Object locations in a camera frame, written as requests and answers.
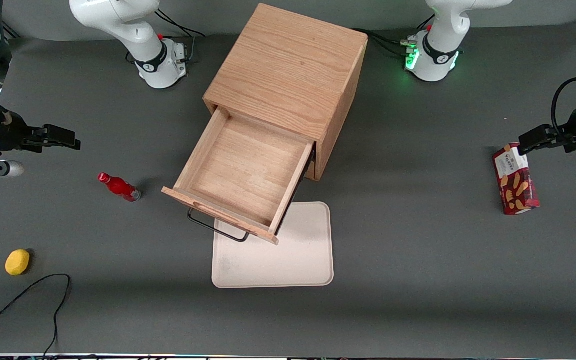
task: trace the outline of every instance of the gray table surface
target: gray table surface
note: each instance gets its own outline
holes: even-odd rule
[[[0,309],[66,272],[57,353],[576,359],[576,153],[530,155],[542,207],[514,217],[491,160],[549,122],[555,89],[576,76],[576,23],[473,29],[439,83],[370,44],[322,181],[295,198],[330,207],[326,287],[217,289],[213,235],[160,193],[210,120],[202,95],[235,39],[199,39],[190,76],[163,90],[118,41],[18,44],[2,104],[76,131],[82,150],[6,154],[26,173],[0,179]],[[575,107],[576,84],[560,119]],[[144,198],[110,194],[102,171]],[[36,260],[13,278],[3,266],[18,248]],[[0,353],[43,352],[64,285],[0,316]]]

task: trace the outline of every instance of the green led light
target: green led light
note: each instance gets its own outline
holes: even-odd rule
[[[450,70],[455,68],[455,64],[457,64],[457,58],[459,57],[459,51],[454,55],[454,59],[452,60],[452,64],[450,65]]]
[[[414,69],[415,64],[417,64],[418,58],[419,58],[419,50],[415,49],[410,55],[408,55],[408,59],[406,60],[406,68],[408,70]]]

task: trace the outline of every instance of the red cookie box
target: red cookie box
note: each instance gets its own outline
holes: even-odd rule
[[[519,143],[510,143],[493,155],[503,213],[519,215],[539,208],[535,184],[530,176],[528,158],[519,155]]]

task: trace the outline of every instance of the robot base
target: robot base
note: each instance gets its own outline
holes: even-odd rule
[[[166,45],[167,55],[157,71],[146,72],[138,64],[135,64],[137,70],[139,70],[139,77],[144,79],[146,84],[154,89],[169,88],[188,73],[186,67],[186,46],[171,39],[163,39],[162,43]]]
[[[448,72],[455,68],[455,61],[459,57],[459,52],[452,59],[448,59],[444,64],[436,64],[435,60],[424,50],[421,43],[428,34],[427,30],[421,30],[417,34],[409,36],[409,41],[416,41],[416,48],[406,57],[405,69],[413,73],[425,82],[438,82],[448,75]]]

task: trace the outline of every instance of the wood grain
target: wood grain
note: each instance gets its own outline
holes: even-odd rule
[[[272,242],[313,143],[218,107],[174,188],[163,192]]]
[[[366,41],[360,32],[259,4],[204,101],[320,141]]]
[[[181,175],[179,175],[178,180],[174,184],[176,189],[186,189],[192,183],[193,179],[197,175],[197,169],[201,167],[201,164],[203,164],[204,160],[208,156],[208,153],[217,140],[217,137],[222,132],[222,129],[224,128],[224,125],[226,125],[226,121],[228,121],[229,117],[230,114],[228,111],[222,107],[214,111],[208,126],[206,126],[203,134],[201,134],[197,146],[195,146],[188,162],[186,162],[185,167],[183,167]]]
[[[186,190],[270,226],[309,148],[310,140],[231,117],[201,166],[187,168],[196,175]]]
[[[313,178],[313,180],[317,182],[322,179],[324,169],[326,169],[326,165],[328,164],[332,150],[335,147],[341,128],[344,126],[350,107],[355,100],[355,94],[357,93],[357,85],[359,84],[359,76],[361,75],[365,54],[366,46],[364,46],[359,57],[355,59],[356,63],[354,64],[352,72],[348,74],[345,91],[339,98],[337,107],[334,110],[334,115],[332,116],[330,125],[327,128],[326,135],[323,137],[322,141],[317,142],[315,176]]]
[[[191,207],[199,212],[208,214],[211,217],[234,226],[235,228],[251,233],[260,239],[267,240],[272,244],[279,244],[279,239],[277,239],[274,233],[271,233],[268,230],[268,227],[243,218],[235,212],[220,207],[216,203],[212,203],[206,199],[195,196],[194,194],[189,194],[181,189],[169,189],[163,187],[161,192],[170,196],[174,200],[177,200],[179,203],[186,205],[186,207]]]

